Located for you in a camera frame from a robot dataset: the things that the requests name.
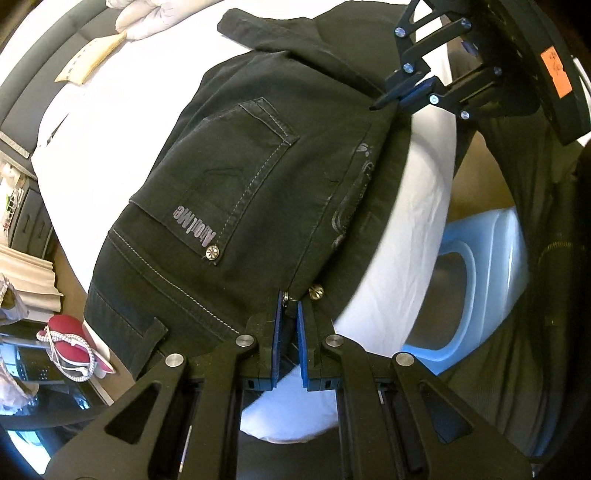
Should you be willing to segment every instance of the gray cushion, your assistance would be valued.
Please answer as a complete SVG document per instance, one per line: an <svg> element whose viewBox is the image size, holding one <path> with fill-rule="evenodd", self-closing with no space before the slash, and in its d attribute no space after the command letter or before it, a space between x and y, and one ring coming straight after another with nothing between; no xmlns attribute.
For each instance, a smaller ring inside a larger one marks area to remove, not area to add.
<svg viewBox="0 0 591 480"><path fill-rule="evenodd" d="M91 39L115 33L118 11L105 0L83 0L61 17L29 49L2 84L0 130L29 152L37 145L45 110L64 83L54 83L66 63ZM0 140L0 150L33 171L24 158Z"/></svg>

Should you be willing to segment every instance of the silver screw head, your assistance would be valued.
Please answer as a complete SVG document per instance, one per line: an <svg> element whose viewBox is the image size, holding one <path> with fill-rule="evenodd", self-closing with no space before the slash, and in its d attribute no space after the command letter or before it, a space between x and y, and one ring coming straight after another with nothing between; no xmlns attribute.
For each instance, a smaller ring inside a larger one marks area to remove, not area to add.
<svg viewBox="0 0 591 480"><path fill-rule="evenodd" d="M399 353L396 355L396 363L401 367L410 367L414 363L414 357L410 353Z"/></svg>
<svg viewBox="0 0 591 480"><path fill-rule="evenodd" d="M236 338L236 344L243 348L251 346L254 342L255 338L252 335L240 335L240 337Z"/></svg>
<svg viewBox="0 0 591 480"><path fill-rule="evenodd" d="M184 358L180 353L171 353L168 357L166 357L165 362L170 368L175 368L183 364Z"/></svg>
<svg viewBox="0 0 591 480"><path fill-rule="evenodd" d="M328 337L326 337L326 344L328 346L332 346L332 347L338 347L341 346L344 342L345 339L343 337L341 337L340 335L329 335Z"/></svg>

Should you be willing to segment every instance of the black cabinet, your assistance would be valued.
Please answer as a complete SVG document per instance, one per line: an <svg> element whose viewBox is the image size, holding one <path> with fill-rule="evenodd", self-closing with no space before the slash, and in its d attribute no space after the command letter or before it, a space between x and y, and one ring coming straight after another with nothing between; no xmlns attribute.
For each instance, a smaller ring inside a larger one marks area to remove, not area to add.
<svg viewBox="0 0 591 480"><path fill-rule="evenodd" d="M45 258L53 239L53 227L36 181L27 179L22 200L8 228L8 246L37 258Z"/></svg>

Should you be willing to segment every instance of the orange label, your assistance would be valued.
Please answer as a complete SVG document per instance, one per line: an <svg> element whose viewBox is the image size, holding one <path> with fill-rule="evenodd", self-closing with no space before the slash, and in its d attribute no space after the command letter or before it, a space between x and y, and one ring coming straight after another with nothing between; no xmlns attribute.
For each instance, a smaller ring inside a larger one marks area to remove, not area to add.
<svg viewBox="0 0 591 480"><path fill-rule="evenodd" d="M548 50L542 52L541 57L544 61L544 65L546 65L546 68L548 69L548 73L552 77L558 97L562 98L572 92L573 87L570 84L569 76L566 75L560 57L558 56L558 52L556 52L554 46L551 46Z"/></svg>

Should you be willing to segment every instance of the jeans back pocket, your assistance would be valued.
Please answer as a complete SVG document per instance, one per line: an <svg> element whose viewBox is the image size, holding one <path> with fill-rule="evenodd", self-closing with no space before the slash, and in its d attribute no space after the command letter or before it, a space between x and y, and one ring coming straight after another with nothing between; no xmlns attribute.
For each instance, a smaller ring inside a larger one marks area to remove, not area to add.
<svg viewBox="0 0 591 480"><path fill-rule="evenodd" d="M264 98L197 122L131 197L217 264L252 198L298 135Z"/></svg>

